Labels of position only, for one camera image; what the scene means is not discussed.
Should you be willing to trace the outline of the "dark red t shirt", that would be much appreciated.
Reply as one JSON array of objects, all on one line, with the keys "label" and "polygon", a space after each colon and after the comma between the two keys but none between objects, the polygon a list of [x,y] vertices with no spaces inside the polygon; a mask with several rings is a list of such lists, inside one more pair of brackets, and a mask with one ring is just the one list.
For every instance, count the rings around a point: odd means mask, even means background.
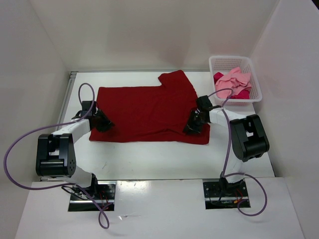
[{"label": "dark red t shirt", "polygon": [[197,93],[182,70],[163,73],[160,86],[100,87],[99,109],[114,123],[106,131],[91,131],[90,141],[137,142],[177,141],[206,145],[210,126],[201,133],[183,132],[191,111],[196,108]]}]

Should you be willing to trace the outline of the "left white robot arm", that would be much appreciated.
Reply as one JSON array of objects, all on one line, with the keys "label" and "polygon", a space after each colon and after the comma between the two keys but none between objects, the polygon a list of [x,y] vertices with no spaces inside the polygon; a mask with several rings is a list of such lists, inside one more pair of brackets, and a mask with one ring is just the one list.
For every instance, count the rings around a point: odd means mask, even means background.
[{"label": "left white robot arm", "polygon": [[40,135],[35,165],[37,175],[80,185],[84,196],[96,198],[102,189],[94,173],[77,166],[74,144],[93,129],[104,133],[114,126],[102,110],[93,108],[91,111],[78,111],[71,124],[60,130]]}]

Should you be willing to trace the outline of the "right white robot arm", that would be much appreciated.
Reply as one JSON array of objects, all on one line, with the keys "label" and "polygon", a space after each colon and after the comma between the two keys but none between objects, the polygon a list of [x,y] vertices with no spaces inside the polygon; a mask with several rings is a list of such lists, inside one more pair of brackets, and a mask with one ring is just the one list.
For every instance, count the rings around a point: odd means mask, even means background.
[{"label": "right white robot arm", "polygon": [[270,144],[260,117],[256,114],[245,116],[226,110],[221,106],[200,108],[190,113],[183,129],[187,135],[200,134],[208,124],[217,124],[228,130],[226,158],[218,180],[220,196],[229,196],[237,191],[244,178],[250,178],[246,172],[229,169],[230,152],[242,163],[260,158],[269,151]]}]

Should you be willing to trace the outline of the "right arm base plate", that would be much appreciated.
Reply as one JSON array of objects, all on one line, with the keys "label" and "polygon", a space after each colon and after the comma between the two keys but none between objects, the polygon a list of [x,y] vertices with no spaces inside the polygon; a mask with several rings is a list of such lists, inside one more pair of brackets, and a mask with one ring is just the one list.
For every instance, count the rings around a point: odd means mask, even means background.
[{"label": "right arm base plate", "polygon": [[235,183],[228,183],[226,179],[203,180],[205,208],[233,209],[249,208],[250,202],[246,182],[242,179]]}]

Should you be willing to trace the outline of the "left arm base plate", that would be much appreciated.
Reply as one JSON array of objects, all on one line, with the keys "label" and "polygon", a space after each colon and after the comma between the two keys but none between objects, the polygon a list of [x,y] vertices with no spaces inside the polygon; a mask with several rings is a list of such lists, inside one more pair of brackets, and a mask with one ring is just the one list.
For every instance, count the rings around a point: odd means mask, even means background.
[{"label": "left arm base plate", "polygon": [[[92,200],[86,196],[79,188],[74,186],[64,186],[63,190],[70,195],[69,212],[93,212],[98,211]],[[85,188],[87,193],[94,199],[98,206],[104,211],[114,211],[115,209],[115,181],[99,181],[97,191],[94,192]]]}]

